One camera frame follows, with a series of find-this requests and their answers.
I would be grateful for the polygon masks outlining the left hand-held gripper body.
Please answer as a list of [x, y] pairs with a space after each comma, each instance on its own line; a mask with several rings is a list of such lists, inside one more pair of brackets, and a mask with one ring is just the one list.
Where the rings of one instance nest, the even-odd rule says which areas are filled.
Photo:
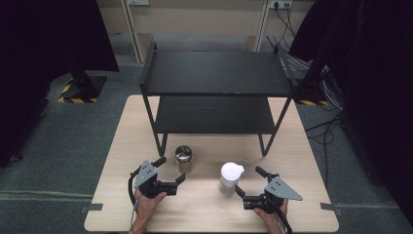
[[133, 187], [147, 198], [155, 198], [161, 192], [166, 192], [168, 196], [174, 196], [177, 193], [175, 182], [158, 180], [157, 169], [145, 159], [142, 165], [133, 173], [135, 179]]

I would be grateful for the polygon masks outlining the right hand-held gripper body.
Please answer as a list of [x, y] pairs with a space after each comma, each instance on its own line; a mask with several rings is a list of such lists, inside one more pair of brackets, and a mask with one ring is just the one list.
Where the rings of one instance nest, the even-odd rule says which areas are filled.
[[267, 214], [275, 213], [283, 204], [283, 201], [302, 201], [303, 197], [286, 184], [279, 176], [269, 180], [260, 195], [248, 196], [243, 193], [243, 204], [245, 210], [261, 209]]

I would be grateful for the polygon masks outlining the glass jar with metal lid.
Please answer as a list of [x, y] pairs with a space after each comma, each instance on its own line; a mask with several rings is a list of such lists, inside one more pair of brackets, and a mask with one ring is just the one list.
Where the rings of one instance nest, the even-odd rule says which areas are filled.
[[188, 145], [180, 145], [175, 149], [176, 166], [181, 173], [190, 173], [192, 170], [193, 152]]

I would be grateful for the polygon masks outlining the black two-tier shelf rack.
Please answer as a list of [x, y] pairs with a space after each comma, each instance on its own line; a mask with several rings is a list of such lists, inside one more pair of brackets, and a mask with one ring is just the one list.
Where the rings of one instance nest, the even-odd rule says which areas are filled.
[[152, 43], [139, 80], [160, 155], [170, 134], [257, 135], [267, 155], [297, 88], [281, 46], [171, 52]]

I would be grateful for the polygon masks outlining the person's right hand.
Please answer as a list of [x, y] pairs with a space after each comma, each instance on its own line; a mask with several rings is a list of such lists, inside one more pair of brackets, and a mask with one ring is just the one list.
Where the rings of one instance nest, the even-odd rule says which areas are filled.
[[[288, 206], [288, 200], [284, 199], [282, 202], [282, 205], [280, 206], [280, 211], [284, 214], [287, 215], [287, 206]], [[280, 216], [278, 213], [272, 213], [272, 214], [267, 214], [265, 211], [259, 208], [253, 209], [253, 211], [263, 219], [264, 223], [267, 226], [274, 226], [276, 223], [281, 221]]]

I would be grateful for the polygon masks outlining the person's left hand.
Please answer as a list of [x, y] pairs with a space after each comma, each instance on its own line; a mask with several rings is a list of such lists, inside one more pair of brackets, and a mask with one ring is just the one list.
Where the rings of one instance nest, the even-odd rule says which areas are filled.
[[147, 198], [136, 189], [134, 197], [137, 201], [136, 219], [141, 223], [144, 223], [152, 218], [158, 205], [167, 197], [167, 193], [161, 192], [155, 198]]

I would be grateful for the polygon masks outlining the grey tape piece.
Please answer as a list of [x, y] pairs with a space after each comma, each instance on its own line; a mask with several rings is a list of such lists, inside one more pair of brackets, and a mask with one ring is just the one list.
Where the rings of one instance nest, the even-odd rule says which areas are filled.
[[343, 211], [334, 204], [320, 203], [320, 208], [326, 211], [333, 211], [336, 215], [342, 215]]
[[80, 213], [86, 214], [89, 211], [101, 211], [103, 204], [88, 204], [87, 206], [82, 206]]

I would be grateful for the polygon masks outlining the stand base with hazard tape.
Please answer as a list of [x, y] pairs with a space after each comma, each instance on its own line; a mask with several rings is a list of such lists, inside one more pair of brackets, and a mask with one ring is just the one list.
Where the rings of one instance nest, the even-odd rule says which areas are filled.
[[72, 76], [64, 86], [58, 102], [95, 103], [106, 82], [106, 76], [91, 76], [86, 74], [78, 78]]
[[315, 87], [311, 91], [297, 91], [293, 97], [296, 104], [305, 105], [327, 105], [327, 98], [320, 87]]

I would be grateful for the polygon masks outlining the black curtain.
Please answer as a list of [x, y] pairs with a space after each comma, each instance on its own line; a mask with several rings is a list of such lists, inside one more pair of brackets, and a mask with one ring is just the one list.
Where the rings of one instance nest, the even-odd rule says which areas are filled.
[[96, 0], [0, 0], [0, 167], [17, 153], [52, 81], [117, 69]]
[[358, 155], [413, 226], [413, 0], [315, 0], [289, 52], [312, 65], [303, 91], [328, 66]]

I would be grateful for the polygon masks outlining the white frame post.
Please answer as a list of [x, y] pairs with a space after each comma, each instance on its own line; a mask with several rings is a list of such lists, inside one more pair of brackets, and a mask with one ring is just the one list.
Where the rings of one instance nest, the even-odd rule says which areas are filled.
[[144, 63], [154, 35], [152, 33], [141, 33], [138, 30], [133, 13], [135, 3], [134, 0], [121, 0], [121, 3], [127, 22], [127, 27], [131, 36], [136, 62]]
[[270, 0], [260, 0], [260, 13], [254, 36], [247, 36], [245, 41], [250, 52], [261, 50], [262, 39], [265, 36], [267, 18], [270, 10]]

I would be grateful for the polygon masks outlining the white wall socket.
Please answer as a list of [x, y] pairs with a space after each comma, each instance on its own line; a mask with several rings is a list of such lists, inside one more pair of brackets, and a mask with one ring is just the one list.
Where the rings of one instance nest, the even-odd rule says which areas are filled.
[[277, 10], [289, 9], [292, 5], [292, 0], [270, 0], [270, 8]]

